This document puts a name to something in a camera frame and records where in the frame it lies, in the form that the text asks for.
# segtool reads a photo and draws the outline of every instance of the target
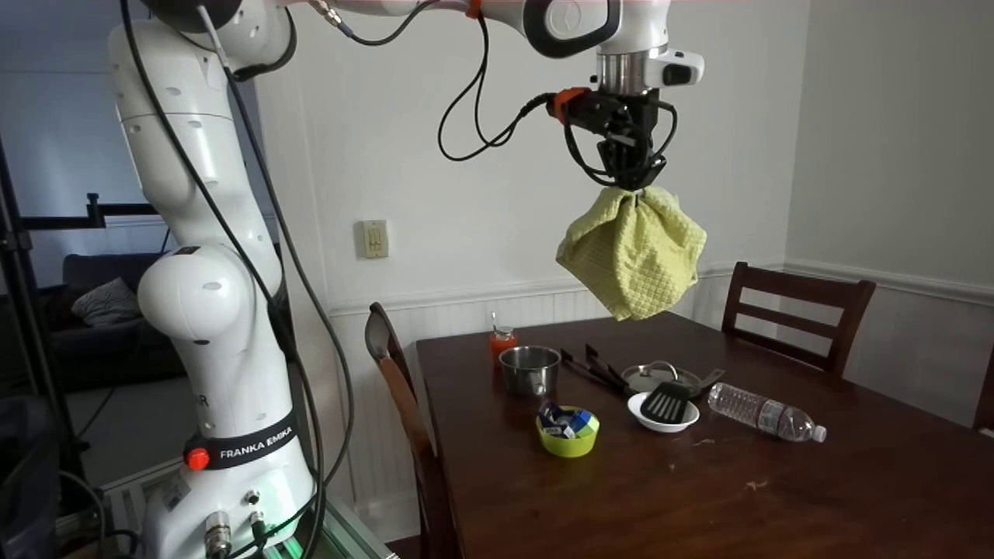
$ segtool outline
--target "yellow cloth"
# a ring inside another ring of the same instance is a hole
[[[708,232],[664,189],[601,189],[558,242],[570,271],[616,319],[647,319],[675,308],[695,282]]]

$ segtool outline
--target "wall outlet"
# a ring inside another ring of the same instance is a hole
[[[392,255],[392,237],[386,220],[356,220],[355,249],[364,259],[383,259]]]

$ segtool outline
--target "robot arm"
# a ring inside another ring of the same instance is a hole
[[[124,142],[145,199],[181,250],[139,282],[145,319],[165,332],[189,374],[197,431],[167,492],[149,505],[149,554],[243,554],[292,536],[314,475],[295,433],[284,356],[267,319],[283,272],[250,199],[226,73],[280,67],[295,34],[280,0],[145,0],[159,22],[107,37]],[[344,19],[309,0],[331,25]],[[596,135],[591,176],[626,189],[662,166],[651,150],[657,90],[695,82],[697,55],[668,49],[671,0],[337,0],[371,15],[461,9],[514,28],[538,53],[600,49],[596,87],[545,96],[566,123]]]

